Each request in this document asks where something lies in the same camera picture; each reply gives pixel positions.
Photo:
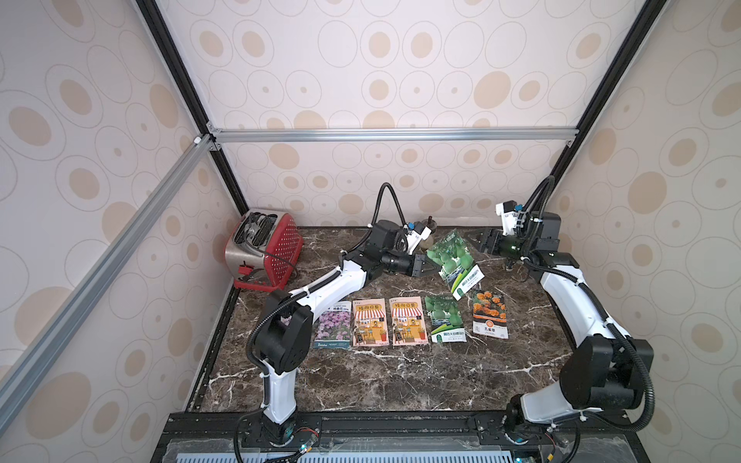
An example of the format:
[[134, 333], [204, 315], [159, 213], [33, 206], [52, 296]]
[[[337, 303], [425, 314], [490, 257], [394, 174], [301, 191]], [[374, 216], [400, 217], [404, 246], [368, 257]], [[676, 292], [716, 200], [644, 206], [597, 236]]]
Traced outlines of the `green vegetable seed packet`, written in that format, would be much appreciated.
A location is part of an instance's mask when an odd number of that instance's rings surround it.
[[439, 275], [455, 300], [465, 297], [470, 289], [484, 279], [467, 242], [456, 230], [436, 241], [426, 255], [441, 266]]

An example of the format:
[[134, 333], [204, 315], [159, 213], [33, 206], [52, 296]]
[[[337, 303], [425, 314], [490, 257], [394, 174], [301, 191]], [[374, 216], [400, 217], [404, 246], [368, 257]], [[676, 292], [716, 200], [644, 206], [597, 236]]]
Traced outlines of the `pink sunflower shop seed packet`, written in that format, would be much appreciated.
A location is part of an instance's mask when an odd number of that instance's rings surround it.
[[378, 347], [390, 344], [386, 304], [383, 298], [354, 300], [352, 310], [354, 347]]

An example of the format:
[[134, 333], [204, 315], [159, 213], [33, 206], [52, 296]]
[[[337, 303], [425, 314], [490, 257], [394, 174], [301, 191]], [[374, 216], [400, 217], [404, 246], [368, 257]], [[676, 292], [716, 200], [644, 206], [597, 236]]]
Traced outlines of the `orange marigold seed packet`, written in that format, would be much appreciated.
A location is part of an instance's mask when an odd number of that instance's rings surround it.
[[505, 296], [478, 291], [472, 305], [473, 333], [484, 337], [509, 339], [508, 309]]

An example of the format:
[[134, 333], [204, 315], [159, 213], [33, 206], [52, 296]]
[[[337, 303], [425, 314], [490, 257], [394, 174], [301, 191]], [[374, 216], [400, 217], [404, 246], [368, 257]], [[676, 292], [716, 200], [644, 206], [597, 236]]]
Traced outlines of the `green gourd seed packet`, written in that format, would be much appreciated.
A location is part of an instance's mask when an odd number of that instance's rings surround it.
[[465, 343], [466, 331], [453, 295], [426, 296], [425, 308], [430, 318], [430, 339], [434, 343]]

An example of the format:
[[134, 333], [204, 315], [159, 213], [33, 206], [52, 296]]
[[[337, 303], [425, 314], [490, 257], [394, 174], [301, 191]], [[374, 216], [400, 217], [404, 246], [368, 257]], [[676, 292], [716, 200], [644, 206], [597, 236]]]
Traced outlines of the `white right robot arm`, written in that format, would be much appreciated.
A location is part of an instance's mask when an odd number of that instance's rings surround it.
[[504, 258], [507, 267], [524, 265], [545, 290], [572, 348], [555, 384], [511, 399], [505, 430], [590, 419], [627, 432], [646, 428], [656, 407], [651, 345], [609, 315], [576, 258], [560, 251], [559, 215], [513, 210], [501, 218], [502, 227], [475, 231], [470, 241], [479, 252]]

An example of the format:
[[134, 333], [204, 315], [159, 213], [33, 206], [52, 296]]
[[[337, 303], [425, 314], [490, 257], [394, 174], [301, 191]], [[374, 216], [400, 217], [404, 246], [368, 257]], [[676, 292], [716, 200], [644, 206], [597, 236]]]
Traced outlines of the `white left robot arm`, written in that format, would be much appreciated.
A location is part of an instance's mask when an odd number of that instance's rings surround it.
[[341, 252], [332, 271], [295, 291], [276, 289], [268, 295], [245, 351], [260, 369], [262, 422], [277, 440], [286, 441], [293, 434], [295, 378], [310, 350], [314, 323], [384, 274], [423, 276], [428, 272], [426, 257], [415, 250], [435, 230], [432, 218], [406, 225], [380, 220], [357, 246]]

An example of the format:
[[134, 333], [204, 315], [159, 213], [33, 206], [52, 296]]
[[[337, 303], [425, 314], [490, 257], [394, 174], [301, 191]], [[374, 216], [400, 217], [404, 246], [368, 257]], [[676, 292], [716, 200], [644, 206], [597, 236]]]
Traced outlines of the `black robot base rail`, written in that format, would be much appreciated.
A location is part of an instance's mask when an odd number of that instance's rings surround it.
[[638, 436], [597, 420], [504, 425], [501, 411], [301, 412], [286, 441], [256, 413], [179, 413], [154, 462], [646, 462]]

